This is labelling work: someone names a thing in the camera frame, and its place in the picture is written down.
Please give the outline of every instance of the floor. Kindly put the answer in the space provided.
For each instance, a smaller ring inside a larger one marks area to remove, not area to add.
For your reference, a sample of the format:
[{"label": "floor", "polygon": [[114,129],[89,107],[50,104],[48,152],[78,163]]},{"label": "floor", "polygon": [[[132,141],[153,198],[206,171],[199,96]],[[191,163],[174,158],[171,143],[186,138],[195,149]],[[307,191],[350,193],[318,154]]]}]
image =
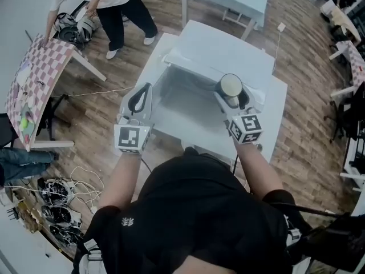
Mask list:
[{"label": "floor", "polygon": [[[143,0],[150,10],[160,34],[179,34],[181,31],[181,0]],[[222,8],[201,1],[190,2],[190,19],[240,37],[243,28],[222,21]],[[288,84],[286,106],[271,165],[279,173],[285,188],[298,204],[333,212],[351,211],[358,193],[352,184],[339,177],[342,169],[346,140],[329,139],[334,124],[323,120],[333,114],[329,105],[330,93],[348,80],[343,67],[330,62],[330,36],[318,7],[310,0],[269,0],[265,27],[250,34],[248,42],[264,48],[275,56],[279,39],[277,26],[286,25],[281,34],[274,75]],[[125,46],[117,57],[107,61],[108,39],[100,28],[84,53],[90,62],[107,76],[102,82],[76,62],[70,63],[57,84],[54,95],[85,94],[123,89],[133,86],[156,43],[144,46],[143,33],[131,22],[125,24]],[[48,174],[69,178],[76,166],[96,172],[108,182],[119,157],[113,147],[113,125],[126,91],[71,97],[59,108],[59,116],[71,121],[70,129],[56,127],[57,139],[75,139],[75,147],[57,149],[60,160]],[[176,139],[157,136],[147,145],[143,157],[151,168],[182,153]],[[143,185],[148,171],[144,165],[135,192]],[[102,188],[91,173],[77,169],[72,177],[87,180]],[[73,200],[71,207],[82,213],[83,229],[91,221],[90,210]],[[313,225],[326,221],[304,215]]]}]

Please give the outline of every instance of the table leg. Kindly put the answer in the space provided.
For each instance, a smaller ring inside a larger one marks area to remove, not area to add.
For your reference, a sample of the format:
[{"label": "table leg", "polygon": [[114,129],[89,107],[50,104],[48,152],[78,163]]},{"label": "table leg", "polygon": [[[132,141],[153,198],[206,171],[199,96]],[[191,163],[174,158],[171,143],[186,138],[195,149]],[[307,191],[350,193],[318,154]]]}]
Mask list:
[{"label": "table leg", "polygon": [[78,61],[81,65],[83,65],[86,69],[88,69],[90,72],[92,72],[96,77],[98,77],[100,80],[105,81],[107,78],[100,73],[98,69],[96,69],[92,64],[90,64],[84,57],[82,57],[78,52],[73,51],[72,57]]},{"label": "table leg", "polygon": [[253,19],[250,20],[249,24],[247,25],[244,34],[242,34],[241,39],[243,41],[246,40],[246,38],[249,36],[250,32],[252,31],[253,27],[255,26],[256,21],[254,21]]},{"label": "table leg", "polygon": [[73,147],[73,141],[35,141],[31,148]]},{"label": "table leg", "polygon": [[334,58],[340,56],[341,54],[343,54],[344,50],[338,50],[336,53],[330,55],[330,60],[333,60]]},{"label": "table leg", "polygon": [[181,0],[181,7],[182,7],[182,27],[184,28],[188,23],[188,0]]},{"label": "table leg", "polygon": [[345,174],[344,172],[341,172],[340,173],[340,176],[343,177],[343,178],[365,180],[365,176],[364,175],[352,175],[352,174]]},{"label": "table leg", "polygon": [[348,94],[349,92],[354,92],[355,90],[356,90],[355,86],[350,86],[348,88],[332,92],[331,97],[334,98],[339,95]]}]

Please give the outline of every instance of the power cord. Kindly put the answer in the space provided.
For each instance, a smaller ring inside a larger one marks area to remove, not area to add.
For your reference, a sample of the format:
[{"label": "power cord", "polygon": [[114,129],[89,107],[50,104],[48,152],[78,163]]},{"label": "power cord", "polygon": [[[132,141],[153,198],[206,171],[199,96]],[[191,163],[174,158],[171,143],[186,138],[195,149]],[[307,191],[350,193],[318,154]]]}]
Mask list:
[{"label": "power cord", "polygon": [[149,173],[151,174],[151,173],[152,173],[152,171],[151,171],[151,169],[149,168],[148,164],[146,164],[146,162],[144,161],[144,159],[143,159],[143,158],[141,158],[141,160],[142,160],[142,162],[144,163],[144,165],[147,167],[147,169],[149,170]]},{"label": "power cord", "polygon": [[[149,172],[150,173],[152,173],[152,170],[150,169],[150,167],[149,167],[149,165],[147,165],[147,163],[144,161],[144,159],[142,159],[142,162],[144,163],[144,165],[147,167],[147,169],[149,170]],[[84,182],[84,181],[82,181],[82,180],[78,180],[78,181],[75,181],[73,178],[72,178],[72,174],[75,172],[75,170],[77,169],[77,168],[81,168],[82,170],[84,170],[85,172],[91,172],[91,173],[93,173],[94,175],[96,175],[97,177],[98,177],[98,179],[99,179],[99,181],[101,182],[101,184],[102,184],[102,186],[103,186],[103,189],[104,189],[104,183],[103,183],[103,181],[101,180],[101,178],[100,178],[100,176],[96,173],[96,172],[93,172],[93,171],[89,171],[89,170],[86,170],[86,169],[84,169],[83,167],[81,167],[81,166],[77,166],[77,167],[75,167],[73,170],[72,170],[72,172],[71,172],[71,174],[70,174],[70,180],[74,183],[74,186],[71,188],[71,192],[72,192],[72,194],[70,194],[70,195],[64,195],[64,194],[60,194],[60,193],[56,193],[56,192],[48,192],[49,194],[54,194],[54,195],[58,195],[58,196],[61,196],[61,197],[66,197],[66,198],[68,198],[68,197],[76,197],[81,203],[83,203],[83,204],[87,204],[87,203],[91,203],[91,206],[92,207],[94,207],[94,204],[93,204],[93,202],[92,201],[94,201],[95,199],[97,199],[99,196],[100,196],[100,194],[102,193],[102,191],[98,191],[97,189],[95,189],[95,187],[94,186],[92,186],[92,185],[90,185],[90,184],[88,184],[88,183],[86,183],[86,182]],[[87,192],[78,192],[78,193],[75,193],[74,192],[74,189],[76,188],[76,186],[78,185],[78,184],[80,184],[80,185],[82,185],[82,186],[84,186],[84,188],[87,190]],[[35,189],[29,189],[29,188],[26,188],[26,187],[23,187],[23,186],[4,186],[5,188],[21,188],[21,189],[24,189],[24,190],[26,190],[26,191],[30,191],[30,192],[39,192],[39,193],[42,193],[43,191],[41,191],[41,190],[35,190]],[[78,197],[78,195],[89,195],[90,196],[90,200],[88,200],[88,201],[84,201],[84,200],[82,200],[82,199],[80,199],[79,197]]]},{"label": "power cord", "polygon": [[234,173],[236,172],[237,162],[238,162],[238,154],[236,156],[236,160],[234,162],[234,166],[232,165],[232,160],[230,160],[230,169],[232,170],[232,174],[234,176],[236,176]]},{"label": "power cord", "polygon": [[[134,88],[134,86],[131,87],[127,87],[124,89],[114,89],[114,90],[108,90],[108,91],[98,91],[98,92],[93,92],[90,94],[67,94],[68,96],[83,96],[83,95],[94,95],[94,94],[107,94],[109,92],[114,92],[114,91],[124,91],[124,90],[128,90]],[[52,96],[53,98],[60,98],[62,95],[58,95],[58,96]]]},{"label": "power cord", "polygon": [[274,60],[274,68],[273,68],[273,73],[272,73],[272,75],[274,75],[274,71],[275,71],[275,68],[276,68],[276,60],[277,60],[277,58],[278,58],[278,50],[279,50],[280,38],[281,38],[281,31],[279,31],[279,40],[278,40],[278,44],[277,44],[277,46],[276,46],[276,50],[275,50],[275,60]]}]

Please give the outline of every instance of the paper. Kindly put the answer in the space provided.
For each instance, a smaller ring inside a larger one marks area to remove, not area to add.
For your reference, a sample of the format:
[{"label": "paper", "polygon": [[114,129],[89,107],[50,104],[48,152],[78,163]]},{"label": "paper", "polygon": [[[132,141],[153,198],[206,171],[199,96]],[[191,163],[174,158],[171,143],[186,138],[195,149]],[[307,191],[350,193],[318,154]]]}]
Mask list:
[{"label": "paper", "polygon": [[32,63],[29,60],[26,60],[17,74],[17,82],[22,87],[27,82],[27,79],[30,75],[30,71],[32,70]]}]

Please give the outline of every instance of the checkered tablecloth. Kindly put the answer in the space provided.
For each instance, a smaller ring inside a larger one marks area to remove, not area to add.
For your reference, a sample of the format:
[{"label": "checkered tablecloth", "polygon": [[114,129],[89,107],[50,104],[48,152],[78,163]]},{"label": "checkered tablecloth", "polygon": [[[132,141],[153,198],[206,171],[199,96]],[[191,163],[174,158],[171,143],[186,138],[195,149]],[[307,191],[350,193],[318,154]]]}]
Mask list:
[{"label": "checkered tablecloth", "polygon": [[[33,134],[30,136],[29,142],[26,143],[19,128],[20,121],[17,120],[18,115],[20,115],[21,110],[27,103],[28,99],[32,95],[35,95],[34,105],[30,110],[32,113],[32,119],[34,123],[36,123],[36,127],[38,126],[42,117],[43,110],[48,102],[55,82],[62,73],[67,62],[70,60],[72,56],[72,51],[75,49],[75,46],[69,43],[59,41],[57,39],[50,39],[45,48],[41,48],[40,50],[38,50],[38,45],[42,38],[43,36],[38,34],[33,40],[27,53],[25,54],[23,61],[20,63],[19,69],[15,75],[14,81],[11,84],[10,91],[7,95],[5,103],[6,113],[11,123],[13,124],[13,127],[17,132],[21,142],[28,151],[30,150],[31,145],[35,140],[36,131],[33,131]],[[20,67],[27,60],[29,60],[33,65],[31,73],[24,86],[19,87],[16,78]],[[27,98],[21,101],[20,110],[15,108],[15,106],[17,106],[17,101],[20,100],[17,99],[17,90],[19,88],[28,93]]]},{"label": "checkered tablecloth", "polygon": [[352,81],[355,87],[359,87],[365,81],[365,61],[352,42],[347,41],[346,43],[351,63]]}]

